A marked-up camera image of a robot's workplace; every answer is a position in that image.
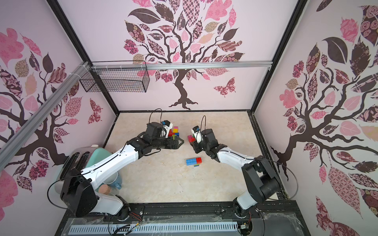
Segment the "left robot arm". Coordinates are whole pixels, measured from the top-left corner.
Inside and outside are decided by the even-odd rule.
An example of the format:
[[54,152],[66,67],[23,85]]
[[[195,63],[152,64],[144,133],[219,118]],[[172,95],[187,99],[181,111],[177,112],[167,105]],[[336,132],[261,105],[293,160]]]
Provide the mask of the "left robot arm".
[[104,182],[125,166],[144,156],[156,154],[162,149],[179,149],[184,140],[170,136],[173,125],[168,121],[147,124],[146,131],[130,139],[114,154],[82,170],[71,169],[64,177],[61,200],[75,217],[90,213],[106,213],[121,221],[130,213],[130,205],[121,196],[109,196],[96,192]]

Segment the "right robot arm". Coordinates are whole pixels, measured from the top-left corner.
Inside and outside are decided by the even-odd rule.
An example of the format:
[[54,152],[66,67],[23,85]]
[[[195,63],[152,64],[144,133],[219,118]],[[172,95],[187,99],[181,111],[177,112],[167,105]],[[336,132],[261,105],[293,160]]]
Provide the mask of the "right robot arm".
[[245,217],[246,212],[256,204],[261,204],[281,190],[282,183],[269,159],[262,155],[252,157],[235,152],[218,143],[212,129],[192,129],[190,144],[195,153],[205,152],[212,160],[227,164],[241,171],[247,191],[233,200],[234,212]]

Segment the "long blue lego brick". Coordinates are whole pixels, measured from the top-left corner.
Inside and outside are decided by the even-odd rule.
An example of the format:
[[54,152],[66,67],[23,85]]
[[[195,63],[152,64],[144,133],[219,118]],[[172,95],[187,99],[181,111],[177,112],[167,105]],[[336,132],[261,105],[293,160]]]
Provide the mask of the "long blue lego brick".
[[197,165],[197,159],[196,158],[191,158],[186,160],[186,165],[191,166],[191,165]]

